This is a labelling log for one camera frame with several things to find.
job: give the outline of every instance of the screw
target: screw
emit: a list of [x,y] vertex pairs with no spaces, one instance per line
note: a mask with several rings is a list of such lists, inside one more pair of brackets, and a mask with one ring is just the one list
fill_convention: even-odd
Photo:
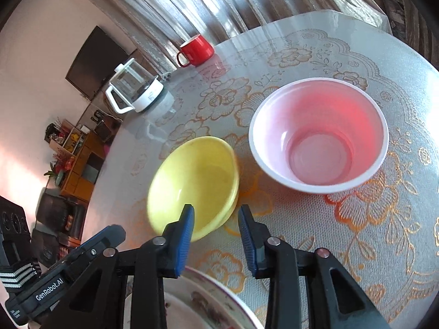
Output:
[[277,237],[272,236],[268,238],[267,243],[273,246],[277,246],[280,244],[280,240]]
[[328,249],[324,247],[320,247],[316,250],[316,254],[319,255],[320,257],[327,258],[331,253],[329,252]]
[[163,236],[157,236],[152,239],[152,243],[157,246],[166,244],[166,239]]
[[103,254],[105,257],[113,257],[116,254],[116,250],[112,247],[107,247]]

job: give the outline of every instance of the kettle handle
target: kettle handle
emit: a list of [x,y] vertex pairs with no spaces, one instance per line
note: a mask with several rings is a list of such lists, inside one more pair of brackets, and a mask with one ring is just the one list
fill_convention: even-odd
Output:
[[121,109],[117,103],[116,100],[113,96],[113,94],[111,93],[113,91],[113,87],[110,85],[108,87],[108,89],[105,91],[105,95],[107,96],[108,100],[110,101],[111,106],[113,107],[114,111],[117,112],[118,114],[124,114],[127,113],[130,110],[134,110],[134,107],[129,105],[127,107],[124,107],[123,109]]

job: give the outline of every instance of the mug handle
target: mug handle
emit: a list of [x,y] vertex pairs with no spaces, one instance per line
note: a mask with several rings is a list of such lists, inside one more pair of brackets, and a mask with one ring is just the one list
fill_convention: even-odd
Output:
[[180,61],[180,59],[178,58],[178,56],[180,55],[180,54],[183,54],[183,52],[178,52],[177,53],[177,63],[178,63],[178,65],[180,66],[180,67],[182,67],[182,68],[186,68],[186,67],[188,67],[189,65],[190,65],[190,62],[188,62],[187,64],[181,64],[181,61]]
[[110,104],[113,107],[115,112],[117,112],[118,114],[124,114],[130,110],[134,110],[134,107],[132,107],[132,106],[127,106],[127,107],[124,107],[123,109],[121,109],[117,105],[116,100],[115,100],[113,94],[111,93],[112,91],[113,91],[113,87],[110,85],[108,87],[108,89],[105,91],[105,95],[107,96],[108,100],[110,101]]

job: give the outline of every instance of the red mug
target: red mug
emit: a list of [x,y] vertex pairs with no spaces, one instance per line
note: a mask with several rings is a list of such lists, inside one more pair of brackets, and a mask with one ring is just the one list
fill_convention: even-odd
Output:
[[[177,53],[177,62],[183,68],[190,64],[195,66],[201,65],[215,53],[212,45],[201,35],[196,35],[189,41],[186,41],[180,46],[180,49],[181,51]],[[178,58],[180,54],[183,54],[189,61],[187,64],[180,62]]]

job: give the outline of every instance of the yellow bowl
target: yellow bowl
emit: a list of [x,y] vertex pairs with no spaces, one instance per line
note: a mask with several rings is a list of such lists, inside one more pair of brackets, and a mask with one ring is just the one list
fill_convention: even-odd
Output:
[[217,137],[194,138],[172,152],[152,180],[147,213],[157,234],[179,219],[192,204],[195,225],[191,241],[218,229],[238,201],[238,161],[229,144]]

